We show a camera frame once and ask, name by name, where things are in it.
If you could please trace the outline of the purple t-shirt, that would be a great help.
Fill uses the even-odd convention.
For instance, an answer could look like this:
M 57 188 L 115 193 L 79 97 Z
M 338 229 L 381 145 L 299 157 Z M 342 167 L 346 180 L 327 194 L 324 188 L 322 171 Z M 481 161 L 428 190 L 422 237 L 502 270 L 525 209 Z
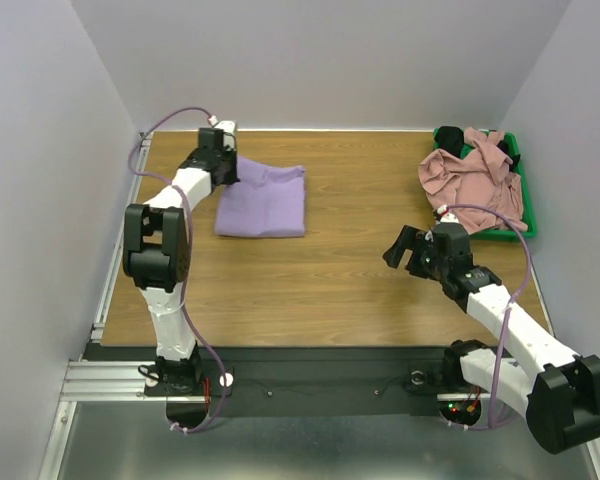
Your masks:
M 219 236 L 299 238 L 306 234 L 306 170 L 240 157 L 239 181 L 225 188 L 216 212 Z

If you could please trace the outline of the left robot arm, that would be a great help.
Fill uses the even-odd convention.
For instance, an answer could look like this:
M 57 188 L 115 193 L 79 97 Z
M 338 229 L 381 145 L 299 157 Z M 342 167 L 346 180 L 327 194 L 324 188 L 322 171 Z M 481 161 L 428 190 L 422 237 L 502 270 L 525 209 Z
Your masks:
M 123 271 L 147 304 L 157 341 L 155 363 L 139 371 L 149 389 L 168 395 L 193 395 L 204 384 L 198 337 L 185 314 L 191 213 L 217 187 L 239 181 L 236 130 L 234 121 L 200 129 L 197 147 L 164 188 L 125 210 Z

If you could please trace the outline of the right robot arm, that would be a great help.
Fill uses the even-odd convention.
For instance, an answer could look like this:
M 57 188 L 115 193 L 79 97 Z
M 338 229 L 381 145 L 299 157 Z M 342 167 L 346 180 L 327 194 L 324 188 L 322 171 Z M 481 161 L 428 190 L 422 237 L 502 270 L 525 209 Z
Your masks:
M 600 438 L 600 358 L 582 356 L 543 329 L 490 269 L 475 264 L 458 223 L 429 231 L 405 225 L 384 253 L 388 267 L 434 280 L 469 317 L 503 340 L 505 360 L 484 343 L 456 341 L 440 366 L 452 390 L 476 386 L 523 417 L 536 442 L 558 454 Z

